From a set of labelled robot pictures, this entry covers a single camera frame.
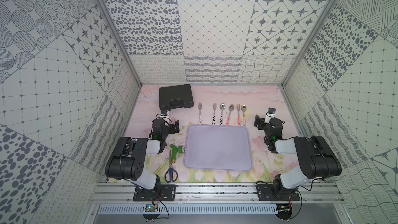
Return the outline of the fork with pink handle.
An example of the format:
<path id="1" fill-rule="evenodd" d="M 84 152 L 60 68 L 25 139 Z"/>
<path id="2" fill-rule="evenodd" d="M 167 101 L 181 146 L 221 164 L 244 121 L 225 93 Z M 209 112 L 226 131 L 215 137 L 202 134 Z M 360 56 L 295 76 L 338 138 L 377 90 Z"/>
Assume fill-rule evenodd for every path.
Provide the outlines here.
<path id="1" fill-rule="evenodd" d="M 237 109 L 237 125 L 241 126 L 241 118 L 240 118 L 240 104 L 236 105 L 236 109 Z"/>

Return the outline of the spoon with pink handle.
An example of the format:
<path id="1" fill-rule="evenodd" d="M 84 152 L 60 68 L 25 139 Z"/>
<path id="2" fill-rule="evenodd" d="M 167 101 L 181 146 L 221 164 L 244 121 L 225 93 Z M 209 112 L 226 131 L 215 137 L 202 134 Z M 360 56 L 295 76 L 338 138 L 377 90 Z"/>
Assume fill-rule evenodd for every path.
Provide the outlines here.
<path id="1" fill-rule="evenodd" d="M 234 111 L 234 104 L 229 105 L 228 111 L 229 111 L 229 113 L 228 113 L 226 125 L 230 125 L 231 113 Z"/>

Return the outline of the spoon with cow-pattern handle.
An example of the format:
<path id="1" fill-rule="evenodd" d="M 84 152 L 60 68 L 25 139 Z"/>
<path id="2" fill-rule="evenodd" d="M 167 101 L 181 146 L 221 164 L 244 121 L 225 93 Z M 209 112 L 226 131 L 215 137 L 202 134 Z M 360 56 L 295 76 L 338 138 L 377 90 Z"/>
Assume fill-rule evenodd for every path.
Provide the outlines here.
<path id="1" fill-rule="evenodd" d="M 225 110 L 226 105 L 224 103 L 220 104 L 220 110 L 221 110 L 221 115 L 220 115 L 220 121 L 219 124 L 223 125 L 223 111 Z"/>

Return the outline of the fork with cow-pattern handle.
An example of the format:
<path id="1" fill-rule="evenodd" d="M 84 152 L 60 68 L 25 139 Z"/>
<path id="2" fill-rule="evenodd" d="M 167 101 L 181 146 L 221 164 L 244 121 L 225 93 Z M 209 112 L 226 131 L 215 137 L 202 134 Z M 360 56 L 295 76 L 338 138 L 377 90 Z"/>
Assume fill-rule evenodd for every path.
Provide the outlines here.
<path id="1" fill-rule="evenodd" d="M 216 124 L 216 109 L 217 109 L 217 103 L 213 103 L 213 106 L 212 106 L 212 109 L 213 109 L 213 114 L 212 114 L 212 125 L 215 125 Z"/>

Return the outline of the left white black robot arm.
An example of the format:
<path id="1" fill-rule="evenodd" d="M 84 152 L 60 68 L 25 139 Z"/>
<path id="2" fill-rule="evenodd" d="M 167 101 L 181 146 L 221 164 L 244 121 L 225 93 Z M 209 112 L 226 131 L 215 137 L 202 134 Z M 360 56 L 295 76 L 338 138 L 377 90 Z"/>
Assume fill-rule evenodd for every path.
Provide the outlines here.
<path id="1" fill-rule="evenodd" d="M 140 189 L 159 192 L 159 176 L 146 170 L 145 160 L 149 154 L 161 154 L 169 135 L 179 133 L 179 121 L 157 117 L 152 121 L 148 138 L 119 138 L 108 162 L 105 174 L 109 178 L 127 180 Z"/>

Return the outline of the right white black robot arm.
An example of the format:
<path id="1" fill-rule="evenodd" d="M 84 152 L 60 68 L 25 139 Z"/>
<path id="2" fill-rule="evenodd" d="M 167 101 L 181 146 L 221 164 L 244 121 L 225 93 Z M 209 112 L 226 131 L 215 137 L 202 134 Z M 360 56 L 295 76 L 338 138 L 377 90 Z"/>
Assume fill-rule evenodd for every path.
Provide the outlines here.
<path id="1" fill-rule="evenodd" d="M 316 179 L 341 175 L 342 165 L 326 140 L 321 136 L 295 136 L 283 138 L 284 121 L 273 118 L 255 117 L 254 127 L 264 131 L 264 144 L 274 154 L 297 155 L 298 166 L 291 171 L 275 176 L 270 185 L 260 182 L 256 186 L 259 198 L 272 201 L 298 201 L 301 199 L 298 188 Z"/>

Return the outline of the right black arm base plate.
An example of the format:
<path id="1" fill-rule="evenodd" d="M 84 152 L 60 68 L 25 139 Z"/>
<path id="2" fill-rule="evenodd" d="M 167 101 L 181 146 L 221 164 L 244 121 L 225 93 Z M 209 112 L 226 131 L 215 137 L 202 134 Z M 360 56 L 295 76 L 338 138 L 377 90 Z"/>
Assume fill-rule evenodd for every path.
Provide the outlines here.
<path id="1" fill-rule="evenodd" d="M 273 186 L 263 182 L 255 184 L 259 201 L 300 201 L 301 197 L 296 189 L 286 189 L 282 186 Z"/>

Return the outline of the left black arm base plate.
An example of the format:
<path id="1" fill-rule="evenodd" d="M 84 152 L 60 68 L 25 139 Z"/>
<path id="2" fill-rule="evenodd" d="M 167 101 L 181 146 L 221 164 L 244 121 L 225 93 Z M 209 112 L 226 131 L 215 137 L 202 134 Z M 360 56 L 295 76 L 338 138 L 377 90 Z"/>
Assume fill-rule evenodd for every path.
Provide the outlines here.
<path id="1" fill-rule="evenodd" d="M 134 192 L 134 202 L 149 202 L 160 200 L 162 202 L 173 202 L 176 195 L 176 185 L 161 184 L 153 190 L 136 188 Z"/>

